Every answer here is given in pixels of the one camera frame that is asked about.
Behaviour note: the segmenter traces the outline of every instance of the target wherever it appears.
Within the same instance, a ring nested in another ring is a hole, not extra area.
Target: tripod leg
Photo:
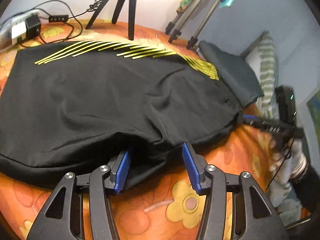
[[[95,19],[98,17],[99,13],[102,11],[102,9],[105,7],[105,5],[107,4],[109,0],[103,0],[102,3],[99,5],[99,7],[97,8],[97,10],[94,12],[94,14],[92,15],[89,23],[86,26],[86,29],[90,29],[92,24],[94,23]]]
[[[181,18],[182,15],[183,15],[183,12],[179,12],[178,15],[175,17],[175,19],[173,20],[173,22],[169,22],[167,28],[165,29],[166,35],[170,34],[170,32],[175,27],[176,23],[178,22],[178,20]]]
[[[219,3],[221,2],[222,0],[216,0],[208,15],[205,17],[205,19],[203,20],[203,22],[201,23],[200,27],[197,29],[195,35],[193,35],[191,37],[191,39],[188,41],[188,45],[187,45],[187,49],[191,49],[195,46],[195,44],[198,42],[198,36],[200,34],[200,32],[202,31],[202,29],[204,28],[204,26],[206,25],[206,23],[208,22],[208,20],[210,19],[210,17],[212,16],[213,12],[215,11],[215,9],[218,7]]]
[[[134,24],[136,18],[137,0],[129,0],[129,22],[128,22],[128,36],[129,40],[134,40]]]
[[[188,19],[190,18],[190,16],[195,11],[195,9],[197,8],[197,6],[199,5],[199,3],[201,1],[202,0],[195,0],[193,3],[191,3],[189,8],[183,14],[183,17],[184,17],[183,20],[177,25],[176,29],[173,31],[173,34],[171,35],[171,37],[169,39],[169,43],[172,43],[173,41],[178,39],[178,37],[181,35],[181,29],[187,23]]]
[[[113,14],[112,23],[116,24],[120,15],[120,12],[122,10],[122,7],[124,5],[125,0],[118,0],[118,3],[116,5],[115,13]]]

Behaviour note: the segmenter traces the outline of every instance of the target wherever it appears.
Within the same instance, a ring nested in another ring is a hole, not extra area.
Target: metal tripod
[[[202,0],[194,0],[194,1],[192,1],[190,6],[189,6],[189,8],[184,13],[178,14],[178,16],[174,19],[174,21],[170,22],[168,24],[168,26],[166,28],[166,34],[167,35],[170,34],[172,29],[177,25],[175,30],[173,31],[172,35],[170,36],[169,43],[172,43],[173,41],[177,40],[181,36],[182,28],[186,25],[186,23],[189,20],[190,16],[196,10],[196,8],[201,3],[201,1]],[[215,0],[215,2],[213,3],[208,15],[205,17],[205,19],[203,20],[203,22],[201,23],[201,25],[197,29],[196,33],[188,41],[187,49],[193,48],[195,46],[195,44],[198,42],[199,34],[201,33],[202,29],[204,28],[204,26],[208,22],[209,18],[211,17],[211,15],[215,11],[215,9],[219,5],[219,3],[222,2],[222,1],[224,1],[224,0]]]

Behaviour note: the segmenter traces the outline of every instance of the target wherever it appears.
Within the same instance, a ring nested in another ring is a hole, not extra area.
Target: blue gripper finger
[[[242,117],[246,119],[258,119],[257,116],[248,114],[244,114]]]
[[[197,192],[197,194],[199,194],[202,189],[200,185],[199,167],[197,169],[197,165],[195,163],[197,156],[193,149],[188,149],[186,143],[182,145],[182,158],[188,172],[191,186]]]
[[[127,179],[127,175],[128,175],[130,164],[131,164],[131,153],[132,153],[132,147],[129,147],[127,149],[127,151],[125,152],[125,154],[121,160],[121,163],[119,165],[119,168],[117,170],[116,183],[115,183],[115,187],[114,187],[114,191],[117,195],[124,188],[124,184]]]

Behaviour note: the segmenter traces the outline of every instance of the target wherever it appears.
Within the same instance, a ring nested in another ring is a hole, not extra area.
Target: white power strip
[[[4,26],[2,27],[2,30],[0,31],[0,52],[7,50],[8,48],[12,47],[12,45],[17,43],[17,38],[19,37],[17,37],[16,31],[15,31],[14,37],[12,37],[12,29],[18,30],[18,28],[15,27],[16,25],[21,24],[27,18],[29,18],[34,14],[39,15],[40,12],[41,11],[39,9],[34,9],[32,11],[26,12],[19,16],[15,16],[8,23],[5,23]]]

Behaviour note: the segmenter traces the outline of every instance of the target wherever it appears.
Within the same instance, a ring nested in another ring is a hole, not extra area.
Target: black cable
[[[44,9],[42,9],[42,8],[38,8],[38,7],[36,6],[36,7],[32,8],[32,9],[29,9],[29,10],[27,10],[27,11],[20,12],[20,13],[16,13],[16,14],[10,16],[9,18],[7,18],[6,20],[4,20],[4,21],[1,23],[0,31],[2,30],[4,24],[5,24],[7,21],[9,21],[10,19],[12,19],[12,18],[14,18],[14,17],[16,17],[16,16],[19,16],[19,15],[25,14],[25,13],[27,13],[27,12],[30,12],[30,11],[32,11],[32,10],[34,10],[34,9],[39,9],[40,11],[44,12],[44,13],[47,14],[48,16],[51,16],[51,14],[49,14],[46,10],[44,10]]]
[[[85,10],[85,12],[80,13],[80,14],[78,14],[78,15],[76,15],[76,16],[71,17],[71,18],[84,15],[84,14],[87,13],[87,12],[95,12],[95,11],[97,10],[97,8],[99,7],[99,5],[100,5],[102,2],[103,2],[103,0],[99,0],[99,1],[98,1],[98,0],[94,0],[94,3],[93,3],[93,4],[90,4],[90,5],[89,5],[89,8],[88,8],[87,10]]]
[[[29,10],[27,10],[27,11],[14,14],[14,15],[12,15],[12,16],[9,17],[9,18],[7,18],[5,21],[3,21],[3,22],[1,23],[0,31],[1,31],[1,29],[3,28],[4,24],[5,24],[7,21],[9,21],[10,19],[12,19],[12,18],[14,18],[14,17],[16,17],[16,16],[19,16],[19,15],[25,14],[25,13],[27,13],[27,12],[30,12],[30,11],[32,11],[32,10],[34,10],[34,9],[39,9],[40,11],[43,11],[44,13],[46,13],[48,16],[51,16],[51,14],[49,14],[46,10],[44,10],[44,9],[42,9],[42,8],[39,8],[39,6],[44,5],[44,4],[46,4],[46,3],[50,3],[50,2],[60,2],[60,3],[63,3],[65,6],[67,6],[68,9],[69,9],[69,11],[70,11],[70,13],[71,13],[71,15],[72,15],[71,18],[74,18],[74,19],[79,23],[79,25],[80,25],[80,27],[81,27],[81,30],[80,30],[80,32],[79,32],[77,35],[75,35],[75,36],[73,36],[73,37],[70,37],[70,36],[72,35],[75,27],[72,26],[72,25],[69,24],[69,23],[65,23],[65,24],[67,24],[67,25],[69,25],[69,26],[72,27],[71,32],[68,34],[68,36],[67,36],[66,38],[59,39],[59,40],[55,40],[55,41],[51,41],[51,42],[46,42],[46,41],[42,38],[42,36],[39,35],[41,41],[42,41],[43,43],[54,43],[54,42],[58,42],[58,41],[71,40],[71,39],[74,39],[74,38],[80,36],[80,35],[82,34],[82,32],[83,32],[83,26],[82,26],[82,24],[81,24],[81,22],[79,22],[79,20],[76,18],[77,16],[75,16],[75,15],[73,14],[70,6],[69,6],[66,2],[64,2],[64,1],[62,1],[62,0],[49,0],[49,1],[45,1],[45,2],[43,2],[43,3],[40,3],[40,4],[36,5],[36,6],[34,6],[33,8],[31,8],[31,9],[29,9]]]
[[[43,2],[43,3],[38,4],[38,5],[35,6],[33,9],[35,9],[36,7],[39,7],[39,6],[41,6],[41,5],[44,5],[44,4],[46,4],[46,3],[49,3],[49,2],[60,2],[60,3],[63,3],[65,6],[67,6],[68,9],[69,9],[69,11],[70,11],[70,13],[71,13],[71,15],[72,15],[72,17],[70,17],[69,19],[74,18],[74,19],[76,20],[76,22],[78,22],[79,25],[80,25],[80,27],[81,27],[81,30],[80,30],[80,32],[79,32],[77,35],[75,35],[75,36],[73,36],[73,37],[70,37],[71,34],[72,34],[73,31],[74,31],[74,27],[73,27],[72,31],[70,32],[70,34],[69,34],[66,38],[60,39],[60,40],[56,40],[56,41],[51,41],[51,42],[49,42],[49,43],[54,43],[54,42],[58,42],[58,41],[67,41],[67,40],[71,40],[71,39],[74,39],[74,38],[80,36],[80,35],[82,34],[82,32],[83,32],[83,26],[82,26],[81,22],[79,22],[79,20],[78,20],[78,19],[76,18],[76,16],[73,14],[70,6],[69,6],[66,2],[64,2],[64,1],[62,1],[62,0],[49,0],[49,1],[46,1],[46,2]]]
[[[19,44],[20,46],[24,47],[24,48],[29,48],[29,47],[27,47],[27,46],[24,46],[24,45],[22,44],[22,42],[18,42],[18,44]]]
[[[292,145],[294,143],[294,138],[292,139],[292,144],[289,147],[288,153],[284,156],[284,160],[282,161],[281,165],[279,166],[278,170],[276,171],[276,174],[273,176],[273,178],[271,179],[271,181],[269,182],[268,186],[267,186],[267,190],[269,189],[271,183],[273,182],[273,180],[275,179],[275,177],[278,175],[278,172],[280,171],[281,167],[283,166],[284,162],[288,159],[291,158],[292,154],[291,154],[291,148]]]

